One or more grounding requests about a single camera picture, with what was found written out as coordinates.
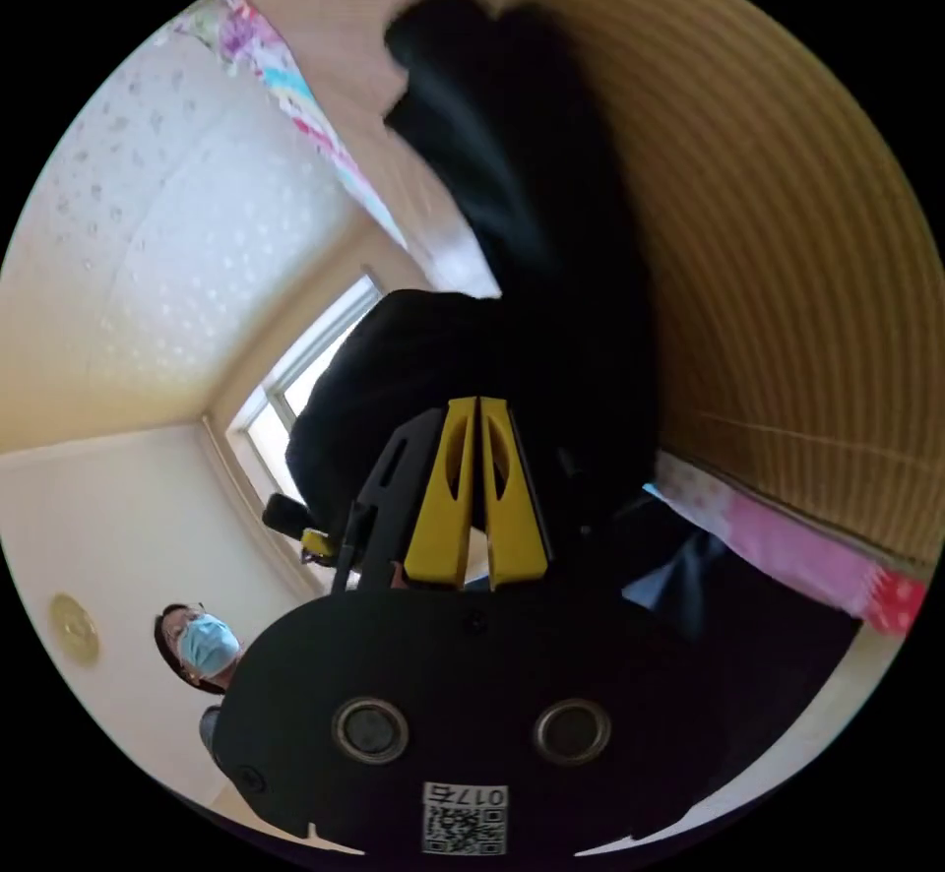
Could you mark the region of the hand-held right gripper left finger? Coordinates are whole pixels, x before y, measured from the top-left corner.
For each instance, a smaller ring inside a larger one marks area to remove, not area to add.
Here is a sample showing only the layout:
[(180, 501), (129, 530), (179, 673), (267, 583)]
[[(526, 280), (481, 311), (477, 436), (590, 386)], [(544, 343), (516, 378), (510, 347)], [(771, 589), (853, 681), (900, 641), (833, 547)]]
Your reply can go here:
[(451, 400), (404, 561), (410, 582), (459, 589), (473, 512), (476, 398)]

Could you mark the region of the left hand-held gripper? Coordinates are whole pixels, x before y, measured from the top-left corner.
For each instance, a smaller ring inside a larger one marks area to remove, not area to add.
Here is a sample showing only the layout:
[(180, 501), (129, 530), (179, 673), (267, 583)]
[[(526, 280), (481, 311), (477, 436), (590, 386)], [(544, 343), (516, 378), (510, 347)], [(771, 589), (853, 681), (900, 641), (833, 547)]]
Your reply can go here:
[(331, 566), (331, 540), (315, 529), (314, 518), (301, 502), (279, 492), (273, 493), (263, 508), (262, 523), (281, 535), (301, 535), (301, 564)]

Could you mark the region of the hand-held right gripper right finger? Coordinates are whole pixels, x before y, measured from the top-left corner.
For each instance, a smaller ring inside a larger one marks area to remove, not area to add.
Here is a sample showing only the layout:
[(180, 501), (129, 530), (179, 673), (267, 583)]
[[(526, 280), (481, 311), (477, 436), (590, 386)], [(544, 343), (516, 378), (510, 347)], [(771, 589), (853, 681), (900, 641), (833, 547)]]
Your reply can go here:
[(488, 577), (497, 591), (541, 580), (548, 558), (510, 409), (482, 398), (479, 410)]

